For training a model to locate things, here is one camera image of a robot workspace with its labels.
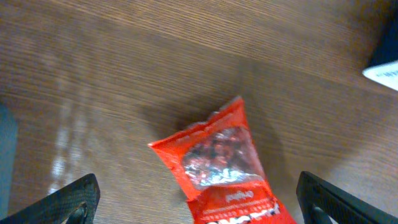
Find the red snack bag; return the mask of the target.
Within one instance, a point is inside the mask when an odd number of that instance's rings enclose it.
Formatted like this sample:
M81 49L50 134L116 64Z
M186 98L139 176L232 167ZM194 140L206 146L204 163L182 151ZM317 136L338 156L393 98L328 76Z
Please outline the red snack bag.
M267 181L240 96L149 147L173 173L194 224L294 223Z

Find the grey plastic mesh basket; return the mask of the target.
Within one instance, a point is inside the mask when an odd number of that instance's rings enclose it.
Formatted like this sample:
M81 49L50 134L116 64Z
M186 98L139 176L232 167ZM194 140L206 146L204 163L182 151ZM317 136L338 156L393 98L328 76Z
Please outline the grey plastic mesh basket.
M1 219L6 218L8 213L17 130L17 123L12 113L4 104L1 104Z

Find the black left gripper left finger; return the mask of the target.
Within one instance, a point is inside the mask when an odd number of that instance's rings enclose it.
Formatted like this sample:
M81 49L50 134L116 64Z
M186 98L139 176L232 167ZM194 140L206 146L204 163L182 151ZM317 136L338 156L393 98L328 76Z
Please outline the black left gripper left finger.
M87 174L42 200L1 220L1 224L92 224L100 200L94 174Z

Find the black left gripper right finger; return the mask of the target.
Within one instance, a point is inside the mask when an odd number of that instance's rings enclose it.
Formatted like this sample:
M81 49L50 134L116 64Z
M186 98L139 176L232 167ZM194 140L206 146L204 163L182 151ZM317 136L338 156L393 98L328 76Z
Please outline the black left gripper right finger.
M297 199L305 224L397 224L397 218L308 171L300 173Z

